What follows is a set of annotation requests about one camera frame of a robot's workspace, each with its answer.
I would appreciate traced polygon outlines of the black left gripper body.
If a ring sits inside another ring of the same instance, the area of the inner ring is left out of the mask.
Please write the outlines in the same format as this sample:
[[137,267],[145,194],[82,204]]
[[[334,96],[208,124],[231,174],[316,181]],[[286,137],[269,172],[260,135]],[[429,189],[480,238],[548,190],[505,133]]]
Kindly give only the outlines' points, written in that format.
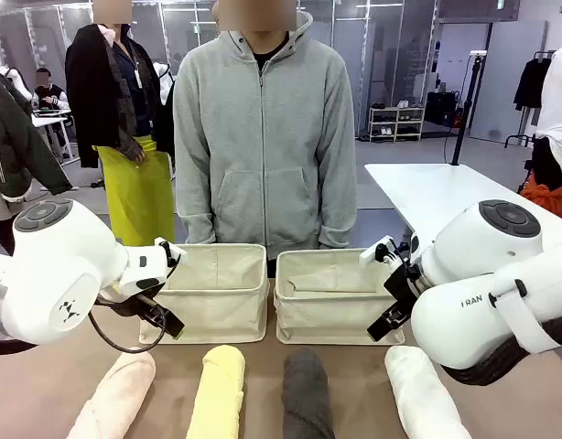
[[168,310],[144,294],[133,295],[121,303],[100,297],[100,306],[109,307],[119,316],[138,316],[145,321],[165,321],[168,318]]

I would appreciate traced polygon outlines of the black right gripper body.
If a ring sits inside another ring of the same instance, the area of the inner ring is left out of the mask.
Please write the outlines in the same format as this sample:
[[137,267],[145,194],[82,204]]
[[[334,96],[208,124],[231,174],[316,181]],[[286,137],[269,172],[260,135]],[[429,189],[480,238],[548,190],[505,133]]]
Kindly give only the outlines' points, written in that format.
[[384,282],[384,288],[406,314],[411,311],[417,298],[427,289],[427,278],[418,263],[402,264]]

